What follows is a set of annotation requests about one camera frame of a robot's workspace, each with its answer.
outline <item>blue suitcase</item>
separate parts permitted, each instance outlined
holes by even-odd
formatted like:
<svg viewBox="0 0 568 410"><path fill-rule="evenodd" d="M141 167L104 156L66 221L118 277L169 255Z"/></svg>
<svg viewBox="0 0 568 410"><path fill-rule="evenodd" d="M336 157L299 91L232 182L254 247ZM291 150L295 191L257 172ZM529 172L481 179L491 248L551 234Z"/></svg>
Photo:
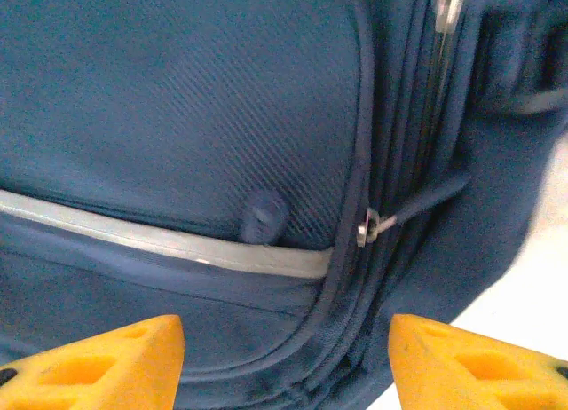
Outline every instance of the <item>blue suitcase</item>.
<svg viewBox="0 0 568 410"><path fill-rule="evenodd" d="M0 364L179 314L177 409L364 409L507 269L568 0L0 0Z"/></svg>

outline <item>fabric zipper pull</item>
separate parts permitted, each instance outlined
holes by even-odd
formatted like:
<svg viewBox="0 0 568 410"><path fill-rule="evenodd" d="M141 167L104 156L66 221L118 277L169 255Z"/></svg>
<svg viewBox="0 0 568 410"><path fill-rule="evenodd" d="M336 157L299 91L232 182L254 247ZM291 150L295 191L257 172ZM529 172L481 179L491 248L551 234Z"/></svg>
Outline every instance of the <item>fabric zipper pull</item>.
<svg viewBox="0 0 568 410"><path fill-rule="evenodd" d="M469 178L469 173L465 170L454 170L443 181L426 185L419 193L410 197L400 210L388 217L381 217L376 210L367 209L366 219L357 229L357 245L363 248L394 225L402 225L407 220L448 201L465 188Z"/></svg>

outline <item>pocket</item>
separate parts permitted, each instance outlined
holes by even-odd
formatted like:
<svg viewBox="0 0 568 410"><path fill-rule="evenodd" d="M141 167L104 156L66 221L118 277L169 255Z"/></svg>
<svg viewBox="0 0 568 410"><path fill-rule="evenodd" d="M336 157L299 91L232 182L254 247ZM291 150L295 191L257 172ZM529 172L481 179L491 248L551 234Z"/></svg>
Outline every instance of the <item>pocket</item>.
<svg viewBox="0 0 568 410"><path fill-rule="evenodd" d="M320 287L316 279L220 269L6 215L0 231L0 324L6 336L39 349L177 313L185 373L238 366L288 339Z"/></svg>
<svg viewBox="0 0 568 410"><path fill-rule="evenodd" d="M333 245L359 109L345 0L0 6L0 188L230 241L271 190L280 246Z"/></svg>

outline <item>reflective strip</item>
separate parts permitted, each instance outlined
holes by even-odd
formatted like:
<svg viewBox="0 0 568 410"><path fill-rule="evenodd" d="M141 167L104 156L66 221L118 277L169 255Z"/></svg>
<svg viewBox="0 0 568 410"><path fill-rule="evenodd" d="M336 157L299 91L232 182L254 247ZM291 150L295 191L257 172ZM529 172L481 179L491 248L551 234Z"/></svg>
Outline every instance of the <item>reflective strip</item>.
<svg viewBox="0 0 568 410"><path fill-rule="evenodd" d="M72 209L0 190L0 212L93 239L227 270L322 278L333 249L298 250L234 243Z"/></svg>

